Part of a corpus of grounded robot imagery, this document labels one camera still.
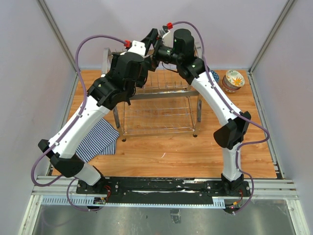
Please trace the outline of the steel two-tier dish rack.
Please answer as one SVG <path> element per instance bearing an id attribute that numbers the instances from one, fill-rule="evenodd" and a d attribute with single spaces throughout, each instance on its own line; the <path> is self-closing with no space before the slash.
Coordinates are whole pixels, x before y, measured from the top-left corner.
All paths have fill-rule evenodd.
<path id="1" fill-rule="evenodd" d="M 160 63 L 136 90 L 131 105 L 119 103 L 113 117 L 121 140 L 130 137 L 191 133 L 201 125 L 202 96 L 177 73 L 173 64 Z"/>

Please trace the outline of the red diamond pattern bowl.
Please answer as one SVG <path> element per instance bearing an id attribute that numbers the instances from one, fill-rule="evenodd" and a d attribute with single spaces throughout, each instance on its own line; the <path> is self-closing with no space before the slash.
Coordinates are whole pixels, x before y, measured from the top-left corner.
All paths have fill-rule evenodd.
<path id="1" fill-rule="evenodd" d="M 214 80 L 218 83 L 219 80 L 220 80 L 219 75 L 215 71 L 213 71 L 213 70 L 210 70 L 210 72 L 212 73 L 212 76 L 213 76 Z"/>

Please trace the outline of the grey leaf pattern bowl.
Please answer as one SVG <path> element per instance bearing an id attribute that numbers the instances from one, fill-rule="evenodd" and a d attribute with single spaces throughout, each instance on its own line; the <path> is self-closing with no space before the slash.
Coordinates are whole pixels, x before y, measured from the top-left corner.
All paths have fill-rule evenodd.
<path id="1" fill-rule="evenodd" d="M 226 75 L 223 77 L 223 84 L 224 84 L 224 85 L 229 85 L 229 86 L 234 86 L 234 87 L 235 87 L 235 85 L 233 85 L 233 84 L 228 80 L 228 78 L 227 78 Z"/>

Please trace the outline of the pink floral bowl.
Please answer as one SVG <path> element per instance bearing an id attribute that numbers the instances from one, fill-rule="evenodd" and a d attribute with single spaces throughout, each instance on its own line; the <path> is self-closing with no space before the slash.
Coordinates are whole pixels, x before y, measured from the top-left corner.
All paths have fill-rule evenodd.
<path id="1" fill-rule="evenodd" d="M 241 87 L 233 85 L 226 78 L 222 80 L 222 85 L 223 85 L 223 88 L 230 93 L 235 92 L 241 88 Z"/>

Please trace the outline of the orange green leaf bowl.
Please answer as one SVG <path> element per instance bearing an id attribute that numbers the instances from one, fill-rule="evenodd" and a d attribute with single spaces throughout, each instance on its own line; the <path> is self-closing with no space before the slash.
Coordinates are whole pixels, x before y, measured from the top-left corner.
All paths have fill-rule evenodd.
<path id="1" fill-rule="evenodd" d="M 227 83 L 235 88 L 241 88 L 245 84 L 244 77 L 236 70 L 228 70 L 225 77 Z"/>

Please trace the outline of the black diamond pattern bowl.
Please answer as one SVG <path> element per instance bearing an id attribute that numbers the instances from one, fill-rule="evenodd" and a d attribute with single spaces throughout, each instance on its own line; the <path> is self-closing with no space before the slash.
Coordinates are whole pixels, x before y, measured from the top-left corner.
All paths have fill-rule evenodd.
<path id="1" fill-rule="evenodd" d="M 234 93 L 236 92 L 240 87 L 234 87 L 234 86 L 229 86 L 229 85 L 222 85 L 223 89 L 228 92 L 228 93 Z"/>

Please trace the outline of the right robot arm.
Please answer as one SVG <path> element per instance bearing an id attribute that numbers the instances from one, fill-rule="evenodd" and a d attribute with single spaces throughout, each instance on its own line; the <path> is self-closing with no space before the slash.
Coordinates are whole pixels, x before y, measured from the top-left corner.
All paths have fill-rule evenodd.
<path id="1" fill-rule="evenodd" d="M 234 195 L 244 185 L 245 173 L 241 170 L 241 146 L 251 121 L 249 112 L 242 112 L 222 91 L 207 66 L 205 56 L 195 55 L 194 37 L 188 29 L 174 32 L 173 45 L 167 46 L 165 38 L 170 30 L 166 26 L 158 31 L 153 28 L 142 39 L 145 48 L 153 47 L 149 57 L 149 69 L 153 70 L 160 62 L 173 64 L 178 74 L 187 81 L 209 104 L 221 127 L 214 132 L 216 143 L 222 148 L 223 171 L 221 174 L 222 191 L 228 196 Z"/>

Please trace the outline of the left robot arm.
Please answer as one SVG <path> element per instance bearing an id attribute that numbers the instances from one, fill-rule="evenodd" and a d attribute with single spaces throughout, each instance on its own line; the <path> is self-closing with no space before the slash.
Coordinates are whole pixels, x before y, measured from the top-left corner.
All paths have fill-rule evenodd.
<path id="1" fill-rule="evenodd" d="M 147 74 L 144 54 L 127 51 L 113 55 L 108 73 L 93 82 L 86 100 L 66 125 L 51 139 L 39 142 L 39 148 L 46 152 L 55 169 L 67 178 L 84 181 L 95 194 L 104 190 L 104 176 L 83 162 L 76 149 L 92 127 L 118 103 L 130 102 L 135 88 L 144 84 Z"/>

